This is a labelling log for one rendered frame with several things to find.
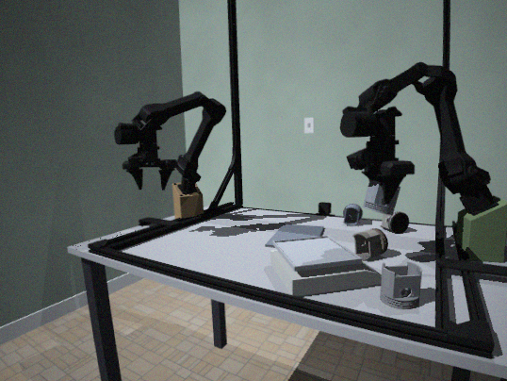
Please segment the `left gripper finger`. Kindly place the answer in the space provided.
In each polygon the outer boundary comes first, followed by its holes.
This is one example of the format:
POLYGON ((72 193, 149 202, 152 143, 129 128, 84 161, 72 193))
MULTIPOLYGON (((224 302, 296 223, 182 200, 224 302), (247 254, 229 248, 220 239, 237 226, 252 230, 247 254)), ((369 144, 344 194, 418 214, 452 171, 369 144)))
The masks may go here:
POLYGON ((376 175, 383 183, 384 203, 389 204, 401 181, 403 180, 404 177, 406 177, 406 174, 402 175, 376 174, 376 175))
POLYGON ((381 172, 369 172, 369 173, 368 172, 362 172, 362 174, 364 174, 370 180, 381 182, 381 184, 380 184, 381 186, 383 185, 382 181, 376 175, 376 174, 381 174, 381 172))

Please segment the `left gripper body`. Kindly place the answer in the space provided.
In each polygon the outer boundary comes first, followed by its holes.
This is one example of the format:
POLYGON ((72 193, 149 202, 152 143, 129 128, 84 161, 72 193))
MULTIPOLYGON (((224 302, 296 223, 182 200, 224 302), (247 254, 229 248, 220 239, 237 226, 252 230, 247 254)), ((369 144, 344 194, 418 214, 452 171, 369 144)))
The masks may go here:
POLYGON ((395 144, 399 144, 399 141, 395 141, 395 136, 369 137, 367 142, 369 147, 372 147, 372 143, 378 146, 382 163, 376 164, 376 159, 374 159, 374 162, 370 164, 375 165, 365 166, 365 172, 381 172, 384 175, 415 174, 415 165, 411 161, 399 160, 395 157, 395 144))

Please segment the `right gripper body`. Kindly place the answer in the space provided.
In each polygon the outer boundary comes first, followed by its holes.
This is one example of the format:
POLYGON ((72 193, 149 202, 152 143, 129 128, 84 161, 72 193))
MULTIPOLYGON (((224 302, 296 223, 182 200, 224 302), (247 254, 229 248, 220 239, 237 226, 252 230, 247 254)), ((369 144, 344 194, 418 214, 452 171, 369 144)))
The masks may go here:
MULTIPOLYGON (((144 164, 142 167, 159 167, 162 170, 171 170, 173 168, 178 168, 178 162, 176 159, 172 160, 160 160, 157 155, 157 150, 159 149, 159 146, 157 146, 157 143, 147 143, 147 144, 140 144, 138 149, 141 149, 141 152, 145 152, 146 148, 150 148, 151 153, 153 155, 154 164, 148 163, 144 164), (160 160, 160 162, 159 162, 160 160)), ((139 167, 140 168, 140 167, 139 167)), ((130 167, 130 164, 127 161, 123 162, 123 170, 139 170, 138 167, 130 167)))

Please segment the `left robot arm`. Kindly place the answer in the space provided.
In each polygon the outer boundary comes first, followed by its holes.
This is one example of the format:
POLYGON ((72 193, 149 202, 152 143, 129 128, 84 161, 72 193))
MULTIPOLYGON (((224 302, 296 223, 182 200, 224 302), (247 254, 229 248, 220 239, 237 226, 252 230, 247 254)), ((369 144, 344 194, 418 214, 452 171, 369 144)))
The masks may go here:
MULTIPOLYGON (((342 110, 342 135, 347 138, 395 136, 395 117, 402 113, 396 107, 380 108, 390 103, 410 83, 434 107, 445 154, 443 162, 438 163, 443 184, 452 194, 462 194, 460 200, 473 216, 498 206, 499 203, 487 187, 491 180, 489 172, 477 167, 475 160, 466 152, 453 102, 457 92, 456 76, 443 66, 419 62, 392 79, 375 82, 359 95, 357 108, 346 107, 342 110), (421 83, 419 79, 423 76, 429 79, 421 83)), ((354 170, 362 169, 374 159, 376 164, 382 163, 378 146, 372 143, 372 147, 369 147, 368 142, 364 150, 347 156, 354 170)))

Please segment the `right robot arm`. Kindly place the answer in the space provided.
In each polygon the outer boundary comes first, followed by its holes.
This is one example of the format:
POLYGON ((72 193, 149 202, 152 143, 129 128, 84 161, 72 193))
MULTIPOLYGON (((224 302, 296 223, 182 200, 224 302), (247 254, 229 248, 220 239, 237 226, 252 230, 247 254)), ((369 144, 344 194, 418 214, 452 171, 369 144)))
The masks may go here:
MULTIPOLYGON (((216 99, 208 99, 201 92, 196 91, 168 103, 145 105, 132 119, 132 124, 119 123, 114 130, 115 142, 117 144, 157 143, 156 131, 162 129, 160 125, 166 123, 172 116, 197 107, 203 107, 202 122, 188 151, 177 159, 178 168, 176 168, 182 175, 181 184, 177 185, 180 191, 183 194, 197 192, 195 183, 201 179, 196 173, 199 155, 213 127, 222 120, 226 113, 226 107, 216 99), (145 124, 141 121, 144 121, 145 124)), ((129 157, 128 161, 131 168, 139 168, 146 163, 154 163, 150 148, 146 148, 145 152, 138 149, 138 152, 129 157)))

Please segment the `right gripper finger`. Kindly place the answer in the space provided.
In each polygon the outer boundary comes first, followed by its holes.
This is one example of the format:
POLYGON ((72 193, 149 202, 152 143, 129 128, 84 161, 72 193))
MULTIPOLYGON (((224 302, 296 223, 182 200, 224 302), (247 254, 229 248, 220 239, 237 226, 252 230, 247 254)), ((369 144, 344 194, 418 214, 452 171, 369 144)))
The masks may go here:
POLYGON ((167 182, 169 180, 169 177, 170 177, 172 171, 174 171, 174 169, 171 169, 171 170, 159 170, 159 173, 160 173, 160 176, 161 176, 161 189, 162 190, 165 190, 167 182), (168 172, 165 172, 165 171, 168 171, 168 172))
POLYGON ((128 171, 131 175, 133 175, 137 185, 138 185, 138 188, 139 190, 142 190, 142 174, 143 174, 143 169, 139 169, 139 170, 133 170, 133 171, 128 171))

